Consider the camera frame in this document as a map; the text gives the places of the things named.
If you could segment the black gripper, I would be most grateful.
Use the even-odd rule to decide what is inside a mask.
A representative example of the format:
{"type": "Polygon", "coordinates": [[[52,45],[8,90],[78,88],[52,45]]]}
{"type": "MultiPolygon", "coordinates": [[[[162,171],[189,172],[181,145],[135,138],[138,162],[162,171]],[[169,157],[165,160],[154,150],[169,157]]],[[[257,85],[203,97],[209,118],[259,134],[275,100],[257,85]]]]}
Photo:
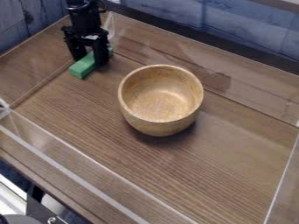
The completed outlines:
{"type": "Polygon", "coordinates": [[[108,63],[108,31],[102,28],[100,14],[108,10],[104,0],[67,0],[70,26],[63,26],[64,41],[72,58],[79,61],[87,55],[83,39],[95,40],[92,45],[95,64],[108,63]]]}

